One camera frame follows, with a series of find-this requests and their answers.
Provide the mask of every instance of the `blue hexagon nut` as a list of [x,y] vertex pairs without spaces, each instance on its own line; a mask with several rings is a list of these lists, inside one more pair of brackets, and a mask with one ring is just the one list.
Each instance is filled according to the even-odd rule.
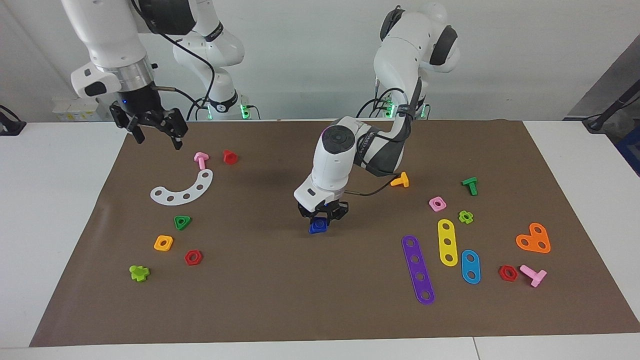
[[315,217],[309,226],[309,234],[325,233],[329,227],[326,218]]

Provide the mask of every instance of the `green cross-shaped block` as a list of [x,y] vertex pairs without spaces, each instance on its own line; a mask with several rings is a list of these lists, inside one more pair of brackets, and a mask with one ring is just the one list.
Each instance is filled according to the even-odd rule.
[[147,276],[149,276],[149,268],[145,268],[144,266],[131,265],[129,272],[131,273],[131,280],[138,282],[147,280]]

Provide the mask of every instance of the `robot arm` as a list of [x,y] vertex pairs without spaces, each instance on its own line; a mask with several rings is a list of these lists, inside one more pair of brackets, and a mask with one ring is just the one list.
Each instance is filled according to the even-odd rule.
[[222,67],[237,65],[244,59],[244,47],[240,40],[226,30],[218,19],[211,0],[196,0],[198,22],[193,31],[182,39],[181,45],[206,59],[215,70],[194,58],[181,48],[173,47],[173,57],[183,67],[194,72],[207,89],[211,85],[207,106],[212,119],[243,119],[248,116],[242,95],[234,87],[231,75]]
[[[138,38],[130,3],[139,6],[141,16],[154,33],[198,32],[200,35],[195,41],[186,38],[185,44],[200,46],[194,48],[194,53],[200,53],[215,66],[239,63],[244,57],[244,48],[231,33],[223,30],[211,0],[62,0],[78,37],[89,50],[90,62],[71,74],[78,96],[89,98],[115,93],[117,101],[109,109],[118,127],[128,130],[138,143],[145,139],[140,126],[155,127],[180,149],[187,124],[179,109],[165,110],[161,104],[153,68]],[[196,72],[208,88],[213,77],[211,69],[182,49],[174,48],[176,59],[188,64],[186,66]],[[209,98],[210,103],[215,99],[224,99],[223,104],[237,102],[230,76],[222,69],[216,69]]]
[[460,58],[458,36],[446,22],[446,11],[438,3],[412,13],[398,7],[387,15],[374,69],[398,105],[392,128],[382,131],[344,117],[322,132],[311,174],[294,192],[304,217],[313,221],[318,213],[326,213],[329,223],[348,212],[348,203],[340,198],[353,164],[376,176],[397,175],[411,122],[426,96],[426,70],[449,72]]
[[[71,74],[78,96],[114,92],[117,100],[109,109],[118,127],[128,130],[138,143],[145,139],[140,126],[155,127],[180,149],[187,124],[179,109],[165,110],[161,104],[129,2],[62,0],[62,5],[91,60]],[[189,3],[184,0],[173,5],[188,11],[187,16],[181,14],[181,19],[193,27]]]

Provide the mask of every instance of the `yellow plate with holes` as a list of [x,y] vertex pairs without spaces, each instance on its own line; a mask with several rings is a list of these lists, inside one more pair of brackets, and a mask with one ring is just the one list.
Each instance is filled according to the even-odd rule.
[[447,266],[458,264],[458,247],[456,246],[456,228],[450,220],[438,221],[438,245],[440,261]]

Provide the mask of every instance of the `orange peg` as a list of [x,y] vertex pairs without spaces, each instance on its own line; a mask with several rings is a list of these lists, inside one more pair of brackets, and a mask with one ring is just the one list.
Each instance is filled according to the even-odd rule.
[[520,234],[516,237],[518,247],[522,250],[541,252],[542,254],[551,251],[549,235],[544,226],[537,222],[532,222],[529,225],[529,232],[531,235]]
[[391,186],[397,185],[402,185],[405,188],[409,187],[409,177],[407,177],[406,172],[403,171],[402,174],[400,174],[400,177],[391,182]]

